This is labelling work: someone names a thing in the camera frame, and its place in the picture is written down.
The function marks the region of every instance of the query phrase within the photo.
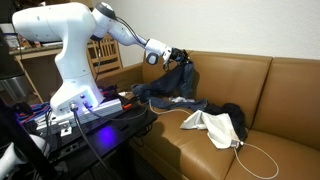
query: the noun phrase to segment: fabric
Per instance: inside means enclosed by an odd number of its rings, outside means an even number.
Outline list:
[[[171,102],[194,102],[194,99],[186,99],[184,97],[169,97],[169,101]]]
[[[196,111],[185,120],[182,129],[208,129],[208,137],[218,149],[226,149],[234,146],[234,142],[240,142],[227,113],[217,116]]]
[[[172,108],[182,107],[182,108],[191,109],[193,112],[195,112],[197,110],[203,111],[208,104],[207,99],[201,99],[196,102],[176,102],[176,103],[165,101],[165,100],[163,100],[161,98],[157,98],[157,97],[150,97],[149,100],[151,102],[151,106],[154,106],[154,107],[157,107],[160,109],[170,110]]]
[[[228,113],[231,118],[231,122],[235,132],[237,133],[239,139],[244,141],[247,137],[247,131],[244,121],[244,113],[241,108],[233,103],[226,103],[222,107],[216,106],[214,104],[208,104],[204,112],[211,115],[219,115],[223,113]]]
[[[151,105],[161,109],[170,110],[175,107],[183,107],[197,110],[204,110],[207,105],[207,99],[201,99],[196,102],[169,102],[157,95],[167,95],[174,90],[179,89],[182,98],[189,98],[192,93],[192,83],[194,76],[194,65],[192,61],[181,63],[170,72],[167,72],[160,78],[149,84],[134,84],[131,86],[132,93],[139,97],[142,103],[151,101]]]

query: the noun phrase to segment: sofa cushion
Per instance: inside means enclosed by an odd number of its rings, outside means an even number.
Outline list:
[[[190,59],[198,75],[195,98],[239,105],[251,128],[272,57],[191,52]]]
[[[319,179],[320,152],[299,143],[263,133],[249,131],[246,143],[268,153],[278,164],[279,174],[275,179]],[[251,172],[262,177],[276,173],[274,163],[262,152],[244,145],[238,152],[241,163]],[[257,179],[234,160],[226,179]]]
[[[320,150],[320,61],[275,58],[253,129]]]
[[[223,179],[234,158],[232,149],[218,150],[207,130],[180,129],[188,116],[184,112],[160,115],[143,138],[145,147],[134,149],[167,179]]]

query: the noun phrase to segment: blue light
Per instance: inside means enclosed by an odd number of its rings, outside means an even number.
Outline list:
[[[113,128],[106,126],[98,134],[100,145],[103,147],[113,147],[116,142],[116,133]]]

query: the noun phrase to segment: white cloth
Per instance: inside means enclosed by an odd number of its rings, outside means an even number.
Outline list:
[[[218,149],[226,149],[231,146],[232,141],[240,142],[231,119],[228,114],[217,116],[196,111],[188,117],[180,126],[181,129],[208,129],[208,137]]]
[[[194,102],[194,99],[186,99],[186,98],[184,98],[184,97],[180,97],[180,96],[178,96],[178,97],[169,97],[169,101],[171,101],[171,102],[175,102],[175,103],[177,103],[177,102]]]

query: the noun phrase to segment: wall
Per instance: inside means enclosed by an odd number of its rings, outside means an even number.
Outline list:
[[[319,0],[104,2],[137,34],[180,49],[320,59]],[[120,52],[124,66],[143,56],[138,46]]]

